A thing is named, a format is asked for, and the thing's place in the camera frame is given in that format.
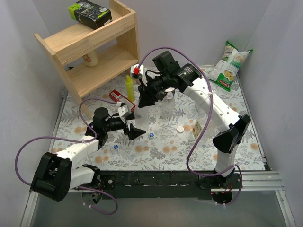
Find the clear bottle with label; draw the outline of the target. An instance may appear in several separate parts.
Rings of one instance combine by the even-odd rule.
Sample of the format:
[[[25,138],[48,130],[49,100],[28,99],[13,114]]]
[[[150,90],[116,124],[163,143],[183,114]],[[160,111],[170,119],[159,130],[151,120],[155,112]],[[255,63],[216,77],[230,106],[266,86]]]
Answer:
[[[206,113],[205,114],[203,113],[198,116],[198,118],[194,124],[193,130],[192,130],[192,134],[193,134],[193,137],[195,138],[195,140],[197,140],[197,138],[201,134],[203,128],[205,127],[207,119],[208,119],[208,115]],[[215,132],[215,129],[216,129],[215,123],[213,122],[213,120],[210,120],[210,122],[202,136],[202,139],[203,140],[210,139],[211,135]]]

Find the red white box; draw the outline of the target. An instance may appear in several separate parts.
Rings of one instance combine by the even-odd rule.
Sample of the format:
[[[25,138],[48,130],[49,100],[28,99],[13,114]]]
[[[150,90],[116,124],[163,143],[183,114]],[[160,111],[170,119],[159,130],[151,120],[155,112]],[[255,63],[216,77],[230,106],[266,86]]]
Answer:
[[[135,104],[117,90],[111,91],[109,97],[115,102],[125,103],[132,112],[135,110]]]

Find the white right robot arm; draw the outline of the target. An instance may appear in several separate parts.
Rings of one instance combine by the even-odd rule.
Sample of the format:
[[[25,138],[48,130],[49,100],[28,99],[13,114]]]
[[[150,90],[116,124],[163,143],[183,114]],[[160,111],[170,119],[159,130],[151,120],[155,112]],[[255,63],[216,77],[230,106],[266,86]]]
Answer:
[[[138,106],[154,106],[163,99],[164,91],[168,88],[177,89],[191,98],[208,115],[205,127],[213,121],[219,130],[219,134],[213,138],[213,144],[217,148],[217,161],[211,176],[220,176],[227,180],[237,168],[234,164],[236,150],[251,118],[232,110],[212,90],[209,79],[192,60],[180,67],[171,54],[172,48],[167,47],[165,50],[153,58],[159,71],[158,76],[152,78],[146,75],[142,61],[131,68],[132,77],[138,78],[141,83],[138,88]]]

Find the wooden shelf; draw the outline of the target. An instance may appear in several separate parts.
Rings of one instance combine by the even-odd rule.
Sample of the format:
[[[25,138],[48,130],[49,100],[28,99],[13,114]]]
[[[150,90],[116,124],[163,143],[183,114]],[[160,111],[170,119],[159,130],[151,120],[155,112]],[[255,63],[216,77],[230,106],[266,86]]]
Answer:
[[[77,104],[140,59],[136,12],[117,0],[111,0],[109,6],[113,21],[99,29],[77,23],[45,39],[34,35]],[[113,40],[115,45],[98,54],[96,66],[82,63],[71,70],[65,69],[68,64]]]

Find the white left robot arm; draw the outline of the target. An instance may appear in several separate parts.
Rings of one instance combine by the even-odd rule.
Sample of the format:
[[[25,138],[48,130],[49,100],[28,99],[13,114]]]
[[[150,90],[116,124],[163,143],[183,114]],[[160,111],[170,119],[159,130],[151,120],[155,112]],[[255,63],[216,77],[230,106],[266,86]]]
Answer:
[[[54,201],[62,201],[70,189],[82,185],[89,188],[100,186],[101,171],[97,167],[89,164],[77,167],[77,164],[101,149],[108,140],[109,132],[122,130],[129,140],[145,134],[145,130],[127,123],[133,119],[134,114],[125,106],[119,107],[114,115],[109,115],[104,107],[97,108],[80,143],[54,154],[46,152],[42,155],[30,189]]]

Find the aluminium frame rail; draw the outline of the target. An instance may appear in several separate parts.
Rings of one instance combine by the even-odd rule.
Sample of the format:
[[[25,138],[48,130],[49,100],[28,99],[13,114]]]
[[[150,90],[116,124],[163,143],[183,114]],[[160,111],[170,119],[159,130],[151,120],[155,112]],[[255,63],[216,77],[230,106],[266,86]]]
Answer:
[[[283,191],[278,171],[243,171],[242,191]]]

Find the white bottle cap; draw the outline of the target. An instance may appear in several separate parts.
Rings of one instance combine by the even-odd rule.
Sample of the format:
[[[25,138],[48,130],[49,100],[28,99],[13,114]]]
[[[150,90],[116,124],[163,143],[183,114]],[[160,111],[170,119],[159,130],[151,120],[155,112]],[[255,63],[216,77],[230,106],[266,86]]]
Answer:
[[[183,133],[184,132],[184,127],[183,126],[178,126],[177,127],[177,132],[178,133]]]

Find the green chips bag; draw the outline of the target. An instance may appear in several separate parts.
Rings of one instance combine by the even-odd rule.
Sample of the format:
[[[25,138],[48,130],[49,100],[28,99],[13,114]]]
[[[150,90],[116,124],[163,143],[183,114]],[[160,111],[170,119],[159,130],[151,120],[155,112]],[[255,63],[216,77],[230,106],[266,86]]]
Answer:
[[[253,50],[238,51],[238,49],[228,40],[225,43],[224,54],[215,67],[208,74],[208,78],[217,85],[231,90],[231,85],[240,70],[242,64]]]

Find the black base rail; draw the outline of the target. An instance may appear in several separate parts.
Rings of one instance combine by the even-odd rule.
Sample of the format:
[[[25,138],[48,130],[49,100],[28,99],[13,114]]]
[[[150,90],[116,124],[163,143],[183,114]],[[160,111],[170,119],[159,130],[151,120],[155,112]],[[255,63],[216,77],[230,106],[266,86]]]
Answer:
[[[201,171],[99,171],[93,182],[83,185],[104,191],[117,199],[198,198],[211,200],[220,193],[231,199],[233,189],[241,188],[239,173],[228,177],[210,176]]]

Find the clear plastic bottle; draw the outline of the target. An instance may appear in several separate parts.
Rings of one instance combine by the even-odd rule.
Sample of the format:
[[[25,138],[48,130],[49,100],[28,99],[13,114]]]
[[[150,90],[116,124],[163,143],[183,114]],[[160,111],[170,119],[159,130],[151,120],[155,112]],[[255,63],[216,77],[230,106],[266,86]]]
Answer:
[[[169,119],[173,113],[175,105],[175,99],[172,92],[168,92],[162,100],[161,104],[161,117],[163,119]]]
[[[134,110],[134,117],[136,128],[147,131],[149,128],[149,108],[139,108],[139,105],[136,105]]]

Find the beige cup on shelf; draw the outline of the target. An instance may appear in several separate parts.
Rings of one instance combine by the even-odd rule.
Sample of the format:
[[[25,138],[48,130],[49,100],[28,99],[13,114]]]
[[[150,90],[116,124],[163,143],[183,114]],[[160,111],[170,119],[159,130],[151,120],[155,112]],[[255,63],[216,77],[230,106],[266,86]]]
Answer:
[[[94,67],[99,63],[98,54],[95,50],[83,55],[84,64],[88,67]]]

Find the yellow spray bottle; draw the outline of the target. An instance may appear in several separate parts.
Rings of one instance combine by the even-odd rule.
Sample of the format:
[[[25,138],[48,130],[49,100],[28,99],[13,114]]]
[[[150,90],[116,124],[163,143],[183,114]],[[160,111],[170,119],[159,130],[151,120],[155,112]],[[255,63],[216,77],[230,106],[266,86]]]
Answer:
[[[132,78],[129,75],[126,76],[125,86],[127,91],[127,97],[131,102],[133,102],[135,100],[134,85]]]

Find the floral table mat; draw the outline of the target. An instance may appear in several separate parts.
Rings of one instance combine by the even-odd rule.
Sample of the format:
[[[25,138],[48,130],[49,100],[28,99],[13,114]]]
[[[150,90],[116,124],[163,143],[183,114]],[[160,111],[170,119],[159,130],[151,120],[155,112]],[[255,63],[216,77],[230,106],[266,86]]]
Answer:
[[[109,92],[116,89],[121,94],[126,94],[125,73],[120,74],[107,82],[86,98],[102,98],[110,100]],[[234,111],[240,115],[248,114],[245,99],[237,76],[228,92],[211,81],[212,89]],[[195,102],[187,96],[176,91],[175,106],[169,120],[161,117],[161,102],[154,107],[149,107],[149,130],[146,134],[130,141],[123,131],[108,133],[106,144],[98,151],[81,160],[77,167],[83,164],[97,166],[101,170],[187,170],[186,159],[195,138],[192,129],[199,116],[195,109]],[[90,100],[85,105],[93,114],[95,109],[105,107],[109,114],[116,113],[114,105],[98,100]],[[184,132],[178,133],[177,127],[183,126]],[[60,118],[60,124],[56,136],[71,140],[80,140],[86,131],[86,125],[79,117],[79,108],[70,94],[65,100],[64,109]],[[217,149],[212,139],[219,133],[218,129],[210,139],[201,139],[190,158],[190,168],[195,171],[213,170],[217,161]],[[236,150],[235,163],[242,171],[265,170],[262,151],[258,145],[258,139],[250,123],[242,141]]]

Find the black green box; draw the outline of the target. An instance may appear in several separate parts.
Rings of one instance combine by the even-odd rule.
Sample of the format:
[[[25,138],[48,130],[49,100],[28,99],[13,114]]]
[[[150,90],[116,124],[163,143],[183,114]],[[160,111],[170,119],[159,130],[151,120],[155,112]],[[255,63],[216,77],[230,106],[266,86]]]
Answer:
[[[88,0],[80,0],[70,5],[68,11],[73,20],[94,30],[113,21],[110,9]]]

